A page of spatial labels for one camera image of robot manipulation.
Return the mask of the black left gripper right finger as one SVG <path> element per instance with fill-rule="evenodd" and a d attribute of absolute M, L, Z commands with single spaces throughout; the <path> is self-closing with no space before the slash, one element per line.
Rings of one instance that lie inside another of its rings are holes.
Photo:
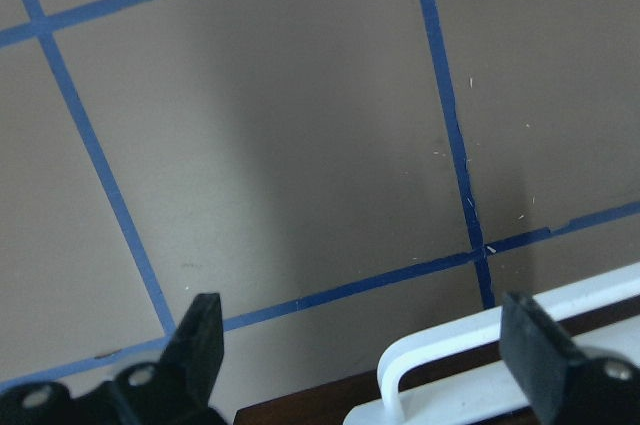
<path fill-rule="evenodd" d="M 540 420 L 557 420 L 588 356 L 530 295 L 503 297 L 499 352 Z"/>

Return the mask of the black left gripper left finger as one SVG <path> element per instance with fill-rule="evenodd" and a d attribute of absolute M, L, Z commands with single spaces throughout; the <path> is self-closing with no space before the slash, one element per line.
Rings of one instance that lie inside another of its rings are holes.
<path fill-rule="evenodd" d="M 178 374 L 187 394 L 207 406 L 223 362 L 223 319 L 219 293 L 197 294 L 159 363 Z"/>

